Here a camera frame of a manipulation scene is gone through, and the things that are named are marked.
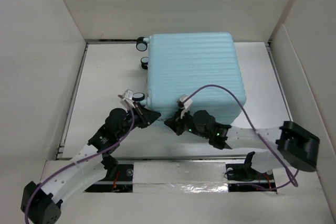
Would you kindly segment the light blue hard-shell suitcase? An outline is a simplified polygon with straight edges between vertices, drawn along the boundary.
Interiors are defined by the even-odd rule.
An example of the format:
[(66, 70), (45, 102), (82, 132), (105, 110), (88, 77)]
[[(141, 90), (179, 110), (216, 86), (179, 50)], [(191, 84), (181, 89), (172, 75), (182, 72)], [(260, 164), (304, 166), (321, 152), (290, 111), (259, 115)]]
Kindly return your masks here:
[(141, 104), (164, 121), (193, 92), (191, 113), (206, 110), (217, 122), (232, 124), (246, 103), (234, 41), (230, 33), (154, 34), (136, 41), (147, 51), (145, 99)]

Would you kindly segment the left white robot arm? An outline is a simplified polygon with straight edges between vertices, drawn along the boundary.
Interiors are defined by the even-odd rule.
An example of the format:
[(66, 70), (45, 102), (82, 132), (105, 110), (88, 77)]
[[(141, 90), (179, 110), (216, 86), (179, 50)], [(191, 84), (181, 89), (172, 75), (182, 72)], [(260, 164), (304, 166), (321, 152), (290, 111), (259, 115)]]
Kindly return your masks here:
[(24, 222), (55, 223), (65, 203), (64, 193), (73, 184), (81, 187), (79, 179), (89, 172), (99, 171), (97, 179), (114, 179), (118, 162), (111, 153), (134, 128), (146, 128), (160, 116), (159, 112), (151, 111), (138, 102), (131, 102), (128, 109), (111, 110), (105, 123), (68, 165), (38, 184), (30, 182), (25, 186), (20, 207)]

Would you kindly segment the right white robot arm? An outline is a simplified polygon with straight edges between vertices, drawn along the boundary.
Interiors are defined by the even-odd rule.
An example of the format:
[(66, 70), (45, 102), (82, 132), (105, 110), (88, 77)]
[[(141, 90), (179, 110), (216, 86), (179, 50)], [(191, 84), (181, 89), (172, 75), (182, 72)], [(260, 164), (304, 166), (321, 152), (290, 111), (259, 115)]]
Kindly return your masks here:
[(179, 110), (164, 124), (176, 135), (189, 132), (205, 138), (219, 150), (253, 149), (239, 169), (248, 178), (283, 166), (310, 173), (317, 168), (319, 138), (293, 121), (285, 121), (280, 127), (253, 130), (221, 124), (205, 110), (194, 114)]

